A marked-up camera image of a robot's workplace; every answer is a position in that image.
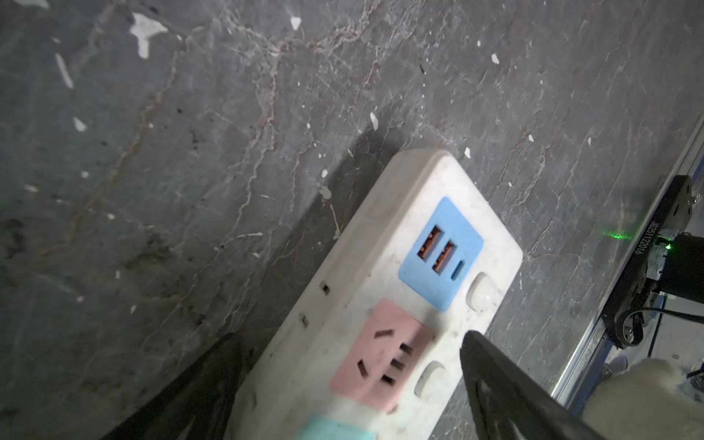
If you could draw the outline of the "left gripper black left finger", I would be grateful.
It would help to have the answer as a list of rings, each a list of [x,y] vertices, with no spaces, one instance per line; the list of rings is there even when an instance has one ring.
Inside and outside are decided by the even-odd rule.
[[[243,375],[241,339],[227,334],[105,439],[222,439]]]

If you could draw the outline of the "white multicolour power strip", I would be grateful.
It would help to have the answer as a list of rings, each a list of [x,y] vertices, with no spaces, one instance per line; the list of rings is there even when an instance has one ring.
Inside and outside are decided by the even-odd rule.
[[[459,161],[397,153],[236,394],[228,439],[427,439],[524,254]]]

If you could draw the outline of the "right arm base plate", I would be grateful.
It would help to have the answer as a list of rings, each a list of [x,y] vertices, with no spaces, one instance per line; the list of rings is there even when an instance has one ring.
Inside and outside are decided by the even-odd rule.
[[[635,241],[619,279],[601,312],[606,335],[617,348],[639,345],[644,338],[645,313],[651,307],[656,283],[661,277],[673,241],[692,216],[692,179],[676,176]],[[631,315],[630,311],[640,312]]]

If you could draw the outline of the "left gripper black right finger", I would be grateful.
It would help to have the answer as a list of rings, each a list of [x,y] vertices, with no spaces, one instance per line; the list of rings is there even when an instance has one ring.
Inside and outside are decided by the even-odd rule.
[[[459,356],[479,439],[601,437],[552,399],[482,333],[467,332]]]

